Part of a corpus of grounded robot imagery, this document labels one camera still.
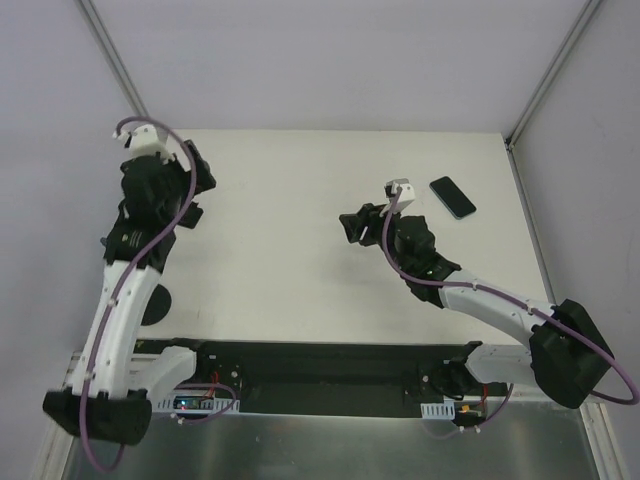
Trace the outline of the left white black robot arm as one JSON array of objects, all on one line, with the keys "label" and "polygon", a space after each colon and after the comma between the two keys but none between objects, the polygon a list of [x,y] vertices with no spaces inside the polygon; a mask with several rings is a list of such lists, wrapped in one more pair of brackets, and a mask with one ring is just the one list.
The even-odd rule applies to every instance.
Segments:
[{"label": "left white black robot arm", "polygon": [[176,236],[160,234],[180,210],[186,212],[180,226],[194,228],[203,211],[188,195],[216,185],[194,142],[186,140],[185,147],[194,171],[157,147],[121,165],[124,198],[104,242],[98,309],[68,384],[48,391],[43,401],[44,412],[74,437],[137,445],[153,408],[175,387],[183,382],[199,389],[210,380],[210,363],[182,345],[170,345],[145,369],[131,370],[141,325],[163,319],[171,306],[160,278]]}]

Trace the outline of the black round-base phone stand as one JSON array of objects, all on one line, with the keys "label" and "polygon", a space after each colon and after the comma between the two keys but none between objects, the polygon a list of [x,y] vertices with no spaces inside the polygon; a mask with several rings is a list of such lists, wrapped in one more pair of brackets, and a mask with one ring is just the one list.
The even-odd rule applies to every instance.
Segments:
[{"label": "black round-base phone stand", "polygon": [[164,285],[158,284],[147,302],[141,325],[152,326],[161,322],[169,313],[171,305],[171,293]]}]

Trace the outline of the aluminium frame post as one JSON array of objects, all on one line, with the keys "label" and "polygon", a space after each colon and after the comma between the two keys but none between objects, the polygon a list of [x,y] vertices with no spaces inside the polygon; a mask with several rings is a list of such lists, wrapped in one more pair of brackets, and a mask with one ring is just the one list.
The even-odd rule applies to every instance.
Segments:
[{"label": "aluminium frame post", "polygon": [[584,2],[577,17],[572,22],[558,49],[554,53],[549,65],[536,84],[533,93],[518,116],[514,126],[504,137],[505,147],[508,152],[511,152],[515,148],[534,115],[541,107],[545,97],[550,93],[556,80],[559,78],[573,51],[577,48],[579,42],[605,4],[605,0],[588,0]]},{"label": "aluminium frame post", "polygon": [[129,107],[134,114],[146,116],[148,109],[95,2],[92,0],[75,0],[74,4],[84,19]]}]

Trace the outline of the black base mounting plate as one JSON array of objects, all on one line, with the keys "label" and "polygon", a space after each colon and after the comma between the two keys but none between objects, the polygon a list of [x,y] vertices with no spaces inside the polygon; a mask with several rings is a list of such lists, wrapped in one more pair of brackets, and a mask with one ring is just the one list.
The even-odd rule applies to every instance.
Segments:
[{"label": "black base mounting plate", "polygon": [[481,342],[466,345],[360,345],[144,340],[138,353],[184,347],[195,354],[185,383],[219,384],[243,413],[415,418],[423,404],[505,392],[507,381],[471,373]]}]

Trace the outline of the black folding phone stand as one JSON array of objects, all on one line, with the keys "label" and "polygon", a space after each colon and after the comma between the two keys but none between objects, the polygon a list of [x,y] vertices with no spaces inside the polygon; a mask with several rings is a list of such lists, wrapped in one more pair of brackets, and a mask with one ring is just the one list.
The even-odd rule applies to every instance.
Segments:
[{"label": "black folding phone stand", "polygon": [[204,210],[199,206],[199,204],[197,202],[191,202],[185,214],[178,222],[178,225],[180,227],[193,230],[196,228],[203,214]]}]

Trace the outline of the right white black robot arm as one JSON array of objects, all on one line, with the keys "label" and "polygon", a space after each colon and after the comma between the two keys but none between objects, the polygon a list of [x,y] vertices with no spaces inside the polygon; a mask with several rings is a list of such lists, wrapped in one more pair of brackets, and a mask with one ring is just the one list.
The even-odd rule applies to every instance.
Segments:
[{"label": "right white black robot arm", "polygon": [[610,369],[611,349],[581,304],[566,299],[553,305],[483,284],[437,252],[424,217],[367,203],[339,221],[349,243],[380,247],[419,300],[469,315],[516,340],[503,348],[469,343],[441,394],[473,394],[484,383],[523,384],[576,409]]}]

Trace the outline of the front aluminium rail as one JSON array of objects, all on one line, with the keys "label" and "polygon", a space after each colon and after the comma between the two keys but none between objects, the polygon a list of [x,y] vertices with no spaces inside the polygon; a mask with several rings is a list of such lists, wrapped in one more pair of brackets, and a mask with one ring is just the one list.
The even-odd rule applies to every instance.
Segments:
[{"label": "front aluminium rail", "polygon": [[440,347],[367,352],[356,345],[341,349],[311,344],[171,345],[137,372],[131,370],[132,356],[83,357],[69,383],[74,390],[87,384],[91,397],[105,394],[120,399],[138,390],[156,398],[183,384],[201,388],[216,379],[242,389],[260,381],[352,383],[400,376],[408,389],[429,387],[447,398],[463,397],[482,384],[536,386],[556,403],[575,409],[608,369],[589,352],[467,344],[451,357],[444,353]]}]

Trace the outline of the left aluminium frame post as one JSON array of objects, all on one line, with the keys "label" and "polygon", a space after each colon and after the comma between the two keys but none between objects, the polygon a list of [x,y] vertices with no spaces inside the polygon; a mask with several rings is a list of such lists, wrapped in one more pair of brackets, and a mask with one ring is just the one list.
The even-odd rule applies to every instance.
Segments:
[{"label": "left aluminium frame post", "polygon": [[134,114],[146,116],[148,109],[95,2],[92,0],[75,0],[74,4],[84,19],[129,107]]}]

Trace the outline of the right aluminium frame post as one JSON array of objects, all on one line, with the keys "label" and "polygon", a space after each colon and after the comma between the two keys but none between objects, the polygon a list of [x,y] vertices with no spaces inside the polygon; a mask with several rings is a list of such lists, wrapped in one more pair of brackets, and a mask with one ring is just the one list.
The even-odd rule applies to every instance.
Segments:
[{"label": "right aluminium frame post", "polygon": [[518,116],[514,126],[504,137],[505,147],[508,152],[511,152],[515,148],[534,115],[541,107],[545,97],[550,93],[556,80],[559,78],[573,51],[577,48],[579,42],[605,4],[605,0],[588,0],[584,2],[577,17],[572,22],[558,49],[554,53],[549,65],[536,84],[533,93]]}]

